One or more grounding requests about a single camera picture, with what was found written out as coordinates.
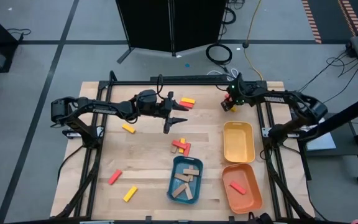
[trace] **blue tray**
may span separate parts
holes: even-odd
[[[193,181],[189,182],[193,199],[188,200],[185,191],[182,191],[176,198],[172,197],[172,192],[174,192],[179,186],[185,183],[184,181],[176,179],[173,176],[176,173],[183,174],[183,170],[189,169],[190,165],[193,165],[195,170],[200,171],[200,175],[193,176]],[[171,173],[171,180],[169,182],[169,189],[167,192],[168,198],[170,198],[174,202],[187,203],[187,204],[192,204],[197,202],[198,197],[200,196],[202,175],[203,175],[203,163],[199,159],[185,157],[185,156],[176,156],[173,159],[173,169]]]

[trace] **gray floor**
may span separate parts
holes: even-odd
[[[223,39],[243,39],[256,0],[247,0],[236,11],[237,22],[227,27]],[[0,0],[0,23],[5,28],[30,28],[27,40],[59,40],[73,0]],[[255,18],[252,39],[313,40],[300,1],[263,0]],[[116,5],[109,0],[80,0],[67,39],[123,40]],[[229,68],[241,71],[247,80],[258,76],[249,68],[240,45],[233,51]],[[40,121],[17,185],[6,222],[48,218],[55,194],[56,173],[67,140],[59,129],[51,129],[50,102],[64,96],[77,96],[81,82],[108,79],[114,70],[119,80],[148,80],[150,76],[201,75],[218,67],[205,57],[205,48],[180,52],[182,57],[135,49],[121,64],[116,60],[125,45],[66,45],[63,48]],[[56,45],[21,45],[9,73],[0,74],[0,206],[17,158],[34,115]],[[289,90],[299,89],[317,74],[328,57],[344,49],[342,45],[251,45],[248,56],[266,80],[282,80]],[[213,50],[215,57],[225,52]],[[352,73],[338,78],[341,68],[327,69],[304,93],[322,101],[339,92]],[[348,89],[327,103],[338,112],[358,100],[358,74]],[[358,218],[358,161],[355,157],[309,159],[313,180],[311,199],[328,219],[349,222]]]

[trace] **wooden tabletop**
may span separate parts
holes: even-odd
[[[98,82],[84,82],[80,96],[95,98],[97,87]],[[283,83],[268,82],[268,87],[283,90]],[[155,86],[113,86],[111,101],[128,100],[146,89],[155,89]],[[145,216],[151,215],[153,220],[228,220],[228,216],[234,215],[236,220],[247,220],[247,214],[235,215],[231,211],[221,178],[223,168],[232,164],[223,155],[223,124],[226,121],[246,121],[253,127],[256,159],[250,165],[264,201],[263,207],[253,212],[258,216],[267,212],[274,218],[268,173],[265,162],[259,157],[263,146],[256,106],[251,108],[244,105],[238,107],[235,113],[224,112],[220,102],[225,92],[215,86],[164,86],[162,95],[167,95],[168,91],[174,91],[174,98],[178,101],[181,97],[196,100],[190,111],[172,111],[171,116],[187,118],[188,121],[172,126],[169,134],[162,133],[162,119],[141,116],[136,124],[132,124],[136,133],[130,134],[121,128],[125,121],[108,116],[92,219],[144,220]],[[262,108],[268,127],[265,105]],[[287,105],[272,104],[272,110],[276,124],[291,119]],[[90,124],[92,114],[83,114],[80,118]],[[170,152],[171,142],[180,138],[191,143],[189,156],[200,159],[204,164],[200,198],[194,205],[172,202],[166,195],[173,158],[181,155]],[[65,156],[80,145],[79,138],[69,140]],[[285,145],[298,149],[294,139],[287,139]],[[284,148],[281,153],[290,192],[306,212],[314,216],[300,155]],[[85,149],[63,167],[51,215],[61,212],[77,191],[84,156]],[[116,169],[122,170],[122,175],[113,185],[109,185],[108,180]],[[122,198],[133,185],[138,191],[129,202],[123,201]],[[277,192],[281,214],[285,217],[282,193],[278,187]],[[87,201],[88,192],[85,193],[82,214],[85,214]]]

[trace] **wooden table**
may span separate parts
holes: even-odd
[[[84,82],[80,96],[95,98],[97,87],[98,82]],[[268,82],[268,87],[283,90],[283,83]],[[155,86],[113,86],[111,101],[128,100],[150,88],[155,89]],[[253,127],[256,159],[250,165],[264,200],[263,207],[254,213],[259,216],[267,212],[274,218],[268,173],[265,162],[259,157],[263,146],[256,106],[251,108],[244,105],[238,107],[235,113],[224,112],[220,105],[224,92],[215,86],[164,86],[162,95],[167,95],[168,91],[174,91],[174,98],[177,100],[183,96],[196,100],[192,110],[171,113],[171,116],[187,118],[188,121],[172,126],[169,134],[162,133],[162,119],[141,116],[132,125],[136,128],[136,133],[130,134],[121,128],[125,121],[115,116],[108,117],[92,219],[144,220],[145,216],[151,215],[153,220],[228,220],[228,216],[234,215],[236,220],[247,220],[247,214],[235,215],[229,208],[221,179],[223,168],[232,164],[223,156],[223,124],[226,121],[246,121]],[[263,109],[265,125],[268,127],[264,105]],[[277,124],[291,119],[287,105],[272,104],[272,110]],[[91,117],[92,114],[83,114],[80,118],[90,124]],[[200,198],[194,205],[172,202],[166,195],[172,160],[181,155],[170,152],[171,142],[180,138],[186,138],[191,143],[189,156],[200,159],[204,164]],[[80,145],[81,139],[69,140],[66,156]],[[285,145],[298,149],[294,139],[288,139]],[[77,191],[84,156],[85,149],[63,167],[51,215],[61,212]],[[290,192],[306,212],[314,216],[300,155],[282,149],[282,159]],[[122,175],[116,183],[109,185],[108,180],[116,169],[122,170]],[[122,198],[133,185],[138,187],[138,191],[126,203]],[[278,187],[277,192],[284,217],[284,202]],[[88,193],[85,193],[81,214],[85,214],[87,201]]]

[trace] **yellow cable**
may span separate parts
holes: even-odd
[[[256,8],[255,8],[254,15],[252,15],[251,23],[250,23],[250,25],[249,25],[247,40],[246,40],[246,43],[247,43],[247,44],[248,44],[249,36],[250,36],[250,34],[251,34],[252,25],[253,25],[253,23],[254,23],[254,18],[255,18],[256,12],[258,11],[258,8],[259,8],[261,2],[262,2],[262,0],[259,0],[258,5],[256,5]],[[249,60],[249,58],[247,57],[247,53],[246,53],[246,49],[245,49],[245,48],[244,48],[244,55],[246,56],[246,59],[247,59],[249,65],[252,67],[253,71],[255,71],[255,72],[259,75],[259,78],[260,78],[261,80],[263,80],[264,77],[262,76],[262,74],[254,67],[254,65],[252,64],[252,62],[251,62],[251,61]]]

